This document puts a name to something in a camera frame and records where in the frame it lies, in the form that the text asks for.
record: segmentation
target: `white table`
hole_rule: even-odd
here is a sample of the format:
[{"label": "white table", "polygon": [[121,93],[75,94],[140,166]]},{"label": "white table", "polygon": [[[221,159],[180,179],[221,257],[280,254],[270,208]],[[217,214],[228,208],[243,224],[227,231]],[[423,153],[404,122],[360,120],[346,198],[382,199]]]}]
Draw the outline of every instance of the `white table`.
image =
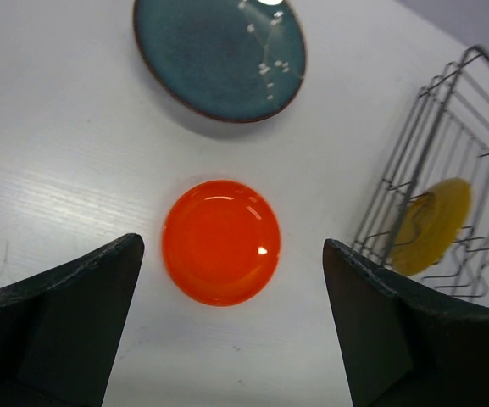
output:
[{"label": "white table", "polygon": [[[463,47],[391,0],[294,0],[302,92],[255,125],[204,119],[147,72],[131,0],[0,0],[0,287],[129,231],[147,246],[107,407],[351,405],[321,269],[349,242],[419,86]],[[274,208],[271,283],[229,309],[185,297],[160,228],[189,187],[243,181]]]}]

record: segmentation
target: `orange plate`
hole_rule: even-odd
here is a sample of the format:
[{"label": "orange plate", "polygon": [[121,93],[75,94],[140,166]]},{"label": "orange plate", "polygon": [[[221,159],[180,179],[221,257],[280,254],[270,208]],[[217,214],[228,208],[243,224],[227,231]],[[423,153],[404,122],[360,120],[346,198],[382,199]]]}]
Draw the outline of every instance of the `orange plate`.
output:
[{"label": "orange plate", "polygon": [[275,214],[257,192],[210,181],[175,203],[162,246],[167,271],[184,293],[224,307],[250,299],[269,282],[281,238]]}]

